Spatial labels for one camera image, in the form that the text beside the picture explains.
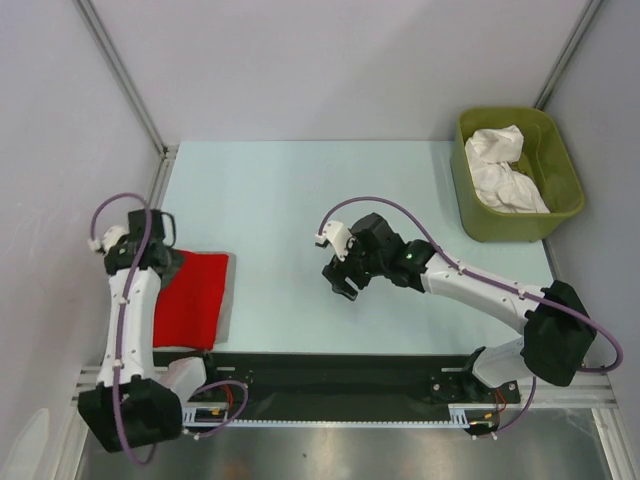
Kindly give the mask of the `red t shirt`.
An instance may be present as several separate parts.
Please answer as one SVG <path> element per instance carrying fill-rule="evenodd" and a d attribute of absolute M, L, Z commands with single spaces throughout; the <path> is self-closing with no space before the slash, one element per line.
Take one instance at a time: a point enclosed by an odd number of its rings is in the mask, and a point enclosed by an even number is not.
<path fill-rule="evenodd" d="M 214 346 L 231 257 L 182 250 L 182 266 L 155 307 L 153 347 L 210 350 Z"/>

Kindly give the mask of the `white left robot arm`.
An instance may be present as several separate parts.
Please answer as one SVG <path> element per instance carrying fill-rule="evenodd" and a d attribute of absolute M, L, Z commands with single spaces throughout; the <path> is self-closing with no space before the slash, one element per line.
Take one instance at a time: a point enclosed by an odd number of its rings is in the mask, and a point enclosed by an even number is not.
<path fill-rule="evenodd" d="M 199 357 L 177 360 L 163 374 L 154 365 L 157 300 L 185 261 L 164 242 L 171 217 L 131 211 L 128 225 L 110 228 L 100 242 L 110 288 L 108 339 L 96 385 L 80 393 L 78 411 L 109 453 L 177 438 L 190 396 L 207 400 L 221 387 L 220 374 Z"/>

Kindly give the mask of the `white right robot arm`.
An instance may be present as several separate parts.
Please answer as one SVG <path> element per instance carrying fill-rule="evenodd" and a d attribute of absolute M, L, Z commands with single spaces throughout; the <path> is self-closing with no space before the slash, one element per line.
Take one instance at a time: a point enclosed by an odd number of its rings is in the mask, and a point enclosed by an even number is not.
<path fill-rule="evenodd" d="M 473 401 L 531 376 L 567 387 L 595 340 L 595 329 L 574 316 L 584 307 L 570 285 L 555 281 L 526 291 L 499 276 L 475 273 L 458 260 L 448 262 L 429 241 L 404 241 L 377 213 L 352 227 L 331 220 L 316 233 L 315 243 L 332 248 L 322 274 L 334 293 L 350 301 L 373 278 L 383 277 L 400 288 L 459 301 L 515 331 L 517 339 L 481 346 L 466 360 L 461 388 Z"/>

